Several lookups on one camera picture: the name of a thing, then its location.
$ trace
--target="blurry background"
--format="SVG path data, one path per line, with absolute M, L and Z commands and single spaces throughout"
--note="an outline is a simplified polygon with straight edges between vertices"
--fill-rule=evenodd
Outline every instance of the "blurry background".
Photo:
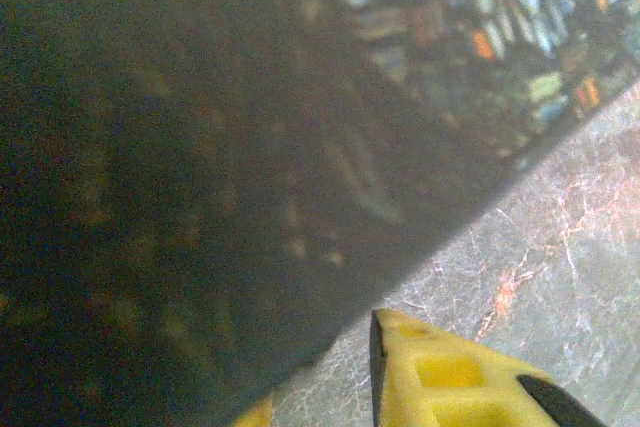
M 546 370 L 612 427 L 640 425 L 640 83 L 380 306 Z M 369 323 L 282 386 L 275 427 L 373 425 Z

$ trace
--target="gray marble surface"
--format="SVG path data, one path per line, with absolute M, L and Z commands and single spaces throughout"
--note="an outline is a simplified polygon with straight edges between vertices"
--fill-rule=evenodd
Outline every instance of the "gray marble surface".
M 640 426 L 640 83 L 379 306 L 546 370 L 610 426 Z M 282 386 L 274 427 L 373 425 L 369 322 Z

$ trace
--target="orange object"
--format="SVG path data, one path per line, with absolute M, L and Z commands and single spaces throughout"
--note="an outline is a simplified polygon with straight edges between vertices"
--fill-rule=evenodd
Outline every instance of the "orange object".
M 493 51 L 491 50 L 491 45 L 489 44 L 487 36 L 484 34 L 484 32 L 475 30 L 473 34 L 471 34 L 471 38 L 473 40 L 473 45 L 478 57 L 482 59 L 492 60 Z
M 609 9 L 608 0 L 596 0 L 596 4 L 598 5 L 598 9 L 600 9 L 601 12 L 606 12 Z
M 596 106 L 600 103 L 600 92 L 596 87 L 596 80 L 593 77 L 589 77 L 585 84 L 587 86 L 587 92 L 589 92 L 589 98 L 591 99 L 591 105 Z
M 586 106 L 589 102 L 589 99 L 587 99 L 587 94 L 585 94 L 584 90 L 582 90 L 582 87 L 576 87 L 576 97 L 578 98 L 580 104 L 582 104 L 583 106 Z

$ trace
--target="rectangular hole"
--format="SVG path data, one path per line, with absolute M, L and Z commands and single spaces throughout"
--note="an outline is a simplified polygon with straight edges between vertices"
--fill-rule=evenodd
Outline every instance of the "rectangular hole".
M 427 357 L 417 361 L 423 387 L 475 387 L 484 384 L 482 370 L 471 357 Z

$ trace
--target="yellow plastic object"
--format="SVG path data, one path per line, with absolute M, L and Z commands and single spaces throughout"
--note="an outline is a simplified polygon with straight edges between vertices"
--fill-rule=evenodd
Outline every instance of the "yellow plastic object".
M 273 395 L 270 395 L 262 402 L 237 419 L 232 427 L 269 427 L 271 425 L 271 405 Z
M 551 380 L 544 372 L 399 312 L 374 316 L 385 359 L 379 427 L 557 427 L 516 379 Z

